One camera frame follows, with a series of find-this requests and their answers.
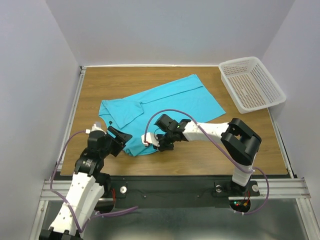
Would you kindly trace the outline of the turquoise t shirt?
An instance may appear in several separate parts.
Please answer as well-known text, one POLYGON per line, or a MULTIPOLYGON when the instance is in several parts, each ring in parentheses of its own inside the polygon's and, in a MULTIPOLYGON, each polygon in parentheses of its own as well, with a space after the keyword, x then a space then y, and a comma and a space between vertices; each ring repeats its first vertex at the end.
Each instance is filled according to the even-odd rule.
POLYGON ((165 109, 178 122, 187 114, 206 123, 226 113, 198 76, 192 74, 124 98, 102 100, 98 115, 107 125, 132 135, 124 152, 136 157, 156 152, 143 145, 141 136, 145 131, 160 133, 152 115, 165 109))

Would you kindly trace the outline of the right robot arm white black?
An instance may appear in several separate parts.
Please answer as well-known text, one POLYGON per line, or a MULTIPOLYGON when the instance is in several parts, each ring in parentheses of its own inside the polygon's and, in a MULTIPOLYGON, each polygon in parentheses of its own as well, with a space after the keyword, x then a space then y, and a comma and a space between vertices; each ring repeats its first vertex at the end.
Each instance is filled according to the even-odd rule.
POLYGON ((226 151, 223 153, 234 164, 231 185, 243 192, 248 189, 262 139, 241 119, 233 118, 224 123, 194 122, 191 119, 177 122, 163 114, 155 125, 164 133, 147 133, 146 140, 160 152, 173 150, 175 142, 210 141, 220 150, 224 146, 226 151))

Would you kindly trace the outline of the white plastic basket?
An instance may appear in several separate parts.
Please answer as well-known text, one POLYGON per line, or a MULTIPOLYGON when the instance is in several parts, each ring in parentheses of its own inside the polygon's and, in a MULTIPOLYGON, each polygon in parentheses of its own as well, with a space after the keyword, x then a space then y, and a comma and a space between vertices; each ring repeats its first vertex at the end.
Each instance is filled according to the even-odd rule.
POLYGON ((273 76, 255 56, 242 57, 218 65, 221 81, 237 110, 246 114, 286 101, 286 95, 273 76))

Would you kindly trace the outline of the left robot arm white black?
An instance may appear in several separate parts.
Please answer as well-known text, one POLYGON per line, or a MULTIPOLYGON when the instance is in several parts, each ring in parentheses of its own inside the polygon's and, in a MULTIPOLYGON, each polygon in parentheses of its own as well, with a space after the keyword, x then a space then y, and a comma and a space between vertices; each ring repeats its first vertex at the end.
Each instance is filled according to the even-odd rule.
POLYGON ((104 159, 108 155, 116 157, 132 138, 110 126, 103 130, 96 122, 83 133, 88 135, 87 146, 75 163, 72 180, 66 195, 49 185, 49 190, 63 201, 53 222, 47 229, 42 229, 40 240, 81 240, 91 219, 99 217, 117 217, 135 211, 136 207, 115 213, 94 214, 99 199, 105 193, 115 194, 111 188, 111 177, 102 173, 104 159))

